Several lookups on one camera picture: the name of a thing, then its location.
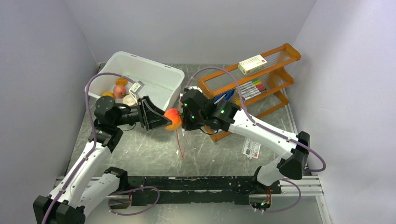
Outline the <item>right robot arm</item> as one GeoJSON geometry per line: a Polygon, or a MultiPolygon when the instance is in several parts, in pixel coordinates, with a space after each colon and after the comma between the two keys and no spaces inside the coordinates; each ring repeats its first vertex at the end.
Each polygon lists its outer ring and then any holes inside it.
{"type": "Polygon", "coordinates": [[[197,89],[187,90],[180,99],[186,131],[209,127],[214,131],[231,132],[258,142],[278,155],[261,166],[252,180],[252,188],[264,193],[271,184],[283,179],[300,180],[304,175],[310,135],[304,131],[291,133],[253,117],[237,104],[220,100],[214,103],[197,89]]]}

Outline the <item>clear zip top bag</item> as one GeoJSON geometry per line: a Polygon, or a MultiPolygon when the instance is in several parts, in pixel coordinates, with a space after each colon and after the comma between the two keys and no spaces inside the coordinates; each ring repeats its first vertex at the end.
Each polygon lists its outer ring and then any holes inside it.
{"type": "MultiPolygon", "coordinates": [[[[181,117],[184,118],[183,104],[181,103],[182,95],[183,95],[182,93],[179,94],[176,108],[178,109],[181,117]]],[[[187,151],[190,146],[189,132],[184,130],[182,127],[179,127],[176,130],[176,140],[177,140],[177,146],[178,146],[178,153],[180,154],[182,161],[184,161],[186,158],[187,151]]]]}

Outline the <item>red peach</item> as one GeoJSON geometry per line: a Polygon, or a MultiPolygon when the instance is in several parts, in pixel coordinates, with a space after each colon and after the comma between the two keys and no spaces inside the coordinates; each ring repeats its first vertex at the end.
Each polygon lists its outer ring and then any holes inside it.
{"type": "Polygon", "coordinates": [[[124,85],[116,85],[113,88],[113,95],[115,98],[123,98],[128,93],[126,87],[124,85]]]}

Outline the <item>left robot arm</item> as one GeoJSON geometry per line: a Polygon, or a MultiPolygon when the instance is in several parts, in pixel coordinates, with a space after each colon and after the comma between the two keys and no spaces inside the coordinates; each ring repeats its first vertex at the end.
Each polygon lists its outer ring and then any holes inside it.
{"type": "Polygon", "coordinates": [[[171,125],[165,112],[157,108],[148,96],[136,106],[116,103],[110,96],[95,104],[95,121],[88,142],[69,173],[48,196],[38,196],[33,204],[39,224],[83,224],[87,216],[109,194],[123,194],[129,189],[127,171],[111,167],[99,181],[88,187],[100,163],[111,155],[123,131],[121,125],[141,124],[147,130],[171,125]]]}

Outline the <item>orange peach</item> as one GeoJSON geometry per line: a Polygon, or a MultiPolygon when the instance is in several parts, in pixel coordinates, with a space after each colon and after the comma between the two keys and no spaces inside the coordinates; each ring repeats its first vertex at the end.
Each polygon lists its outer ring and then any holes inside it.
{"type": "Polygon", "coordinates": [[[171,124],[165,127],[166,130],[174,131],[182,126],[183,117],[178,109],[171,108],[165,112],[164,116],[171,121],[171,124]]]}

